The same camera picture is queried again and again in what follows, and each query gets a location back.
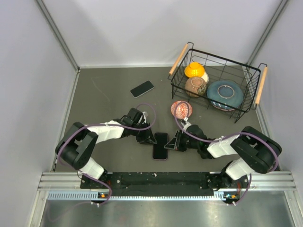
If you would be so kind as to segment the black screen white smartphone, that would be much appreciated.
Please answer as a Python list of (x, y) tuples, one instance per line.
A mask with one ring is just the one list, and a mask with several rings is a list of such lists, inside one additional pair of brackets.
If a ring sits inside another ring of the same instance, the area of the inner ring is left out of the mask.
[(132, 94), (132, 96), (134, 98), (138, 98), (142, 95), (144, 95), (145, 93), (151, 91), (152, 89), (154, 89), (154, 85), (148, 80), (138, 86), (136, 86), (135, 88), (130, 90), (130, 93)]

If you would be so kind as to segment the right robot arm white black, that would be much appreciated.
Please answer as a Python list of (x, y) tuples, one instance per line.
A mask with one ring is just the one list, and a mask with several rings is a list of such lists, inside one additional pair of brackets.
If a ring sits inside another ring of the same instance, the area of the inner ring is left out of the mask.
[(209, 182), (214, 189), (232, 187), (241, 177), (254, 172), (266, 174), (276, 169), (278, 156), (282, 153), (277, 142), (251, 126), (245, 127), (240, 134), (211, 139), (199, 126), (187, 124), (164, 148), (181, 152), (196, 149), (202, 159), (238, 155), (238, 159), (228, 163)]

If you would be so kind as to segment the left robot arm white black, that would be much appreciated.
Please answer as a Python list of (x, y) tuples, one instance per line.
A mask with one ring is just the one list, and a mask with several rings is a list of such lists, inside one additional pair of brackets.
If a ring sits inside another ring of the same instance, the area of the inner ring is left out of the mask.
[(96, 187), (103, 187), (107, 183), (107, 170), (91, 157), (95, 145), (131, 135), (140, 144), (157, 144), (146, 115), (146, 112), (131, 108), (127, 115), (106, 123), (84, 125), (76, 122), (56, 146), (57, 158), (85, 174)]

